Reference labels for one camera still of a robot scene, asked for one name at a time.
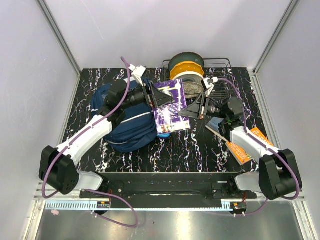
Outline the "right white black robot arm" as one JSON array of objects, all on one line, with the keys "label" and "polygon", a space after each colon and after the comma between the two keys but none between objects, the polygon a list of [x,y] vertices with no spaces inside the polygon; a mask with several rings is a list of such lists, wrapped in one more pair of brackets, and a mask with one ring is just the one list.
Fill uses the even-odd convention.
[{"label": "right white black robot arm", "polygon": [[230,197],[239,198],[245,191],[262,193],[268,200],[294,200],[299,196],[302,180],[295,154],[289,149],[278,149],[249,130],[240,98],[231,97],[217,106],[202,93],[178,114],[199,120],[211,117],[211,132],[225,142],[239,146],[258,163],[258,172],[241,173],[227,185]]}]

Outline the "navy blue student backpack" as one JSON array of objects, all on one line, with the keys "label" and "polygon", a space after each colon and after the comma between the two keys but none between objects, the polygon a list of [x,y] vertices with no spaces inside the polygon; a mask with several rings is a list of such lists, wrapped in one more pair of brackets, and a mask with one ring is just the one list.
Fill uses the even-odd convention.
[{"label": "navy blue student backpack", "polygon": [[[111,83],[98,88],[90,101],[91,116],[103,106]],[[158,135],[152,109],[144,103],[125,109],[126,117],[115,130],[103,137],[120,153],[130,153],[147,146]]]}]

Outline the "purple paperback book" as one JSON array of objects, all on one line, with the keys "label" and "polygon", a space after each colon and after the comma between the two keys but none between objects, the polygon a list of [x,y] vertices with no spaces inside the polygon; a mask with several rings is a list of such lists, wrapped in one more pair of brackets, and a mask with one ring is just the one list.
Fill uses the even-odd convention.
[{"label": "purple paperback book", "polygon": [[179,112],[187,107],[183,81],[179,78],[156,83],[155,87],[172,97],[172,101],[156,108],[154,118],[159,135],[171,134],[191,128],[188,117],[180,116]]}]

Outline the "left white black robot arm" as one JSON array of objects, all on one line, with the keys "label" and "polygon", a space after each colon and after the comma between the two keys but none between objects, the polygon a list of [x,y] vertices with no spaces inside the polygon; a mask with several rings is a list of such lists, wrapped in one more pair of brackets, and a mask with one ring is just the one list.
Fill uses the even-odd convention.
[{"label": "left white black robot arm", "polygon": [[39,178],[57,193],[90,189],[97,198],[108,193],[105,178],[97,172],[77,170],[78,162],[97,142],[104,140],[120,153],[145,147],[158,135],[153,109],[173,97],[143,79],[121,79],[100,87],[91,100],[91,121],[70,139],[41,153]]}]

